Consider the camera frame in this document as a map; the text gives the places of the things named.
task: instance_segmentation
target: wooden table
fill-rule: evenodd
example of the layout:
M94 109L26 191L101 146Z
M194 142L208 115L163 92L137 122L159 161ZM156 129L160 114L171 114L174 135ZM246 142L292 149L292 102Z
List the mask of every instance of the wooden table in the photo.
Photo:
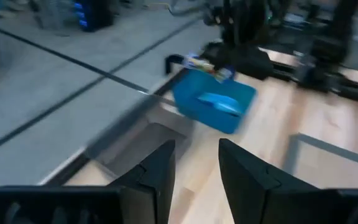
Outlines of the wooden table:
M293 61L290 55L268 53L278 62ZM344 73L358 81L358 71ZM233 223L219 173L219 138L228 138L277 167L283 165L289 135L296 133L358 153L358 102L297 89L273 78L261 82L239 75L237 81L256 88L259 95L236 134L196 124L194 141L177 162L171 224ZM176 111L169 105L163 107ZM110 181L112 178L91 161L67 185L106 185Z

